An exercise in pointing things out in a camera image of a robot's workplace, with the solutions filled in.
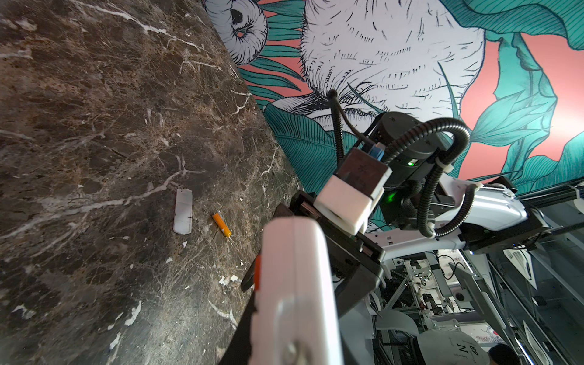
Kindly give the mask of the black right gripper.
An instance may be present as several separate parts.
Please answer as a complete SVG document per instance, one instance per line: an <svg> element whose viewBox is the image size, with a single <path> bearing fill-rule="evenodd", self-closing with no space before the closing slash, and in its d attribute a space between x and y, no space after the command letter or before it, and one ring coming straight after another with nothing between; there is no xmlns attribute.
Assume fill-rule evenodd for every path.
<svg viewBox="0 0 584 365"><path fill-rule="evenodd" d="M345 315L383 281L385 252L364 234L345 233L313 206L314 198L298 191L289 205L279 204L275 217L300 216L315 220L325 235L332 273L342 280L335 289L337 313ZM218 365L248 365L252 354L251 327L256 312L253 290L237 329Z"/></svg>

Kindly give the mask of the orange battery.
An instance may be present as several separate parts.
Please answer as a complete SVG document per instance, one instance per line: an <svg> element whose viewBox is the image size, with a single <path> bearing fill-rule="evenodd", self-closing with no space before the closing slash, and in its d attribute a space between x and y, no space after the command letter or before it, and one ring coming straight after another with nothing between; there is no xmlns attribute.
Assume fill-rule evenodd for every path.
<svg viewBox="0 0 584 365"><path fill-rule="evenodd" d="M231 238L232 236L232 232L230 230L230 228L227 226L225 220L223 219L223 217L221 216L220 212L217 212L215 214L213 214L213 216L211 216L213 221L216 223L217 227L219 228L220 232L222 232L222 234L226 237L226 238Z"/></svg>

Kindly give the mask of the white battery cover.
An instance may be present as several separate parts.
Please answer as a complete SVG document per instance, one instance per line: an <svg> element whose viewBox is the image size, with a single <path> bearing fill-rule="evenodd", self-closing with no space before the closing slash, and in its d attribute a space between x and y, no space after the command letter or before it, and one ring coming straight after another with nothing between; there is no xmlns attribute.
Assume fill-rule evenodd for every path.
<svg viewBox="0 0 584 365"><path fill-rule="evenodd" d="M189 189L176 190L173 231L176 234L191 234L193 225L193 192Z"/></svg>

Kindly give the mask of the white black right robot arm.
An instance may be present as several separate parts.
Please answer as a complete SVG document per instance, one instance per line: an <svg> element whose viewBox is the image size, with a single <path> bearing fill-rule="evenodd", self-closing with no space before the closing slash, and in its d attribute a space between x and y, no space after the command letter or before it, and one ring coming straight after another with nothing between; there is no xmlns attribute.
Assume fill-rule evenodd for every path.
<svg viewBox="0 0 584 365"><path fill-rule="evenodd" d="M438 249L473 253L518 246L546 225L505 178L480 183L450 176L469 145L460 120L422 123L400 112L378 115L364 140L337 152L319 194L296 193L277 216L316 221L325 237L339 315L383 286L394 259Z"/></svg>

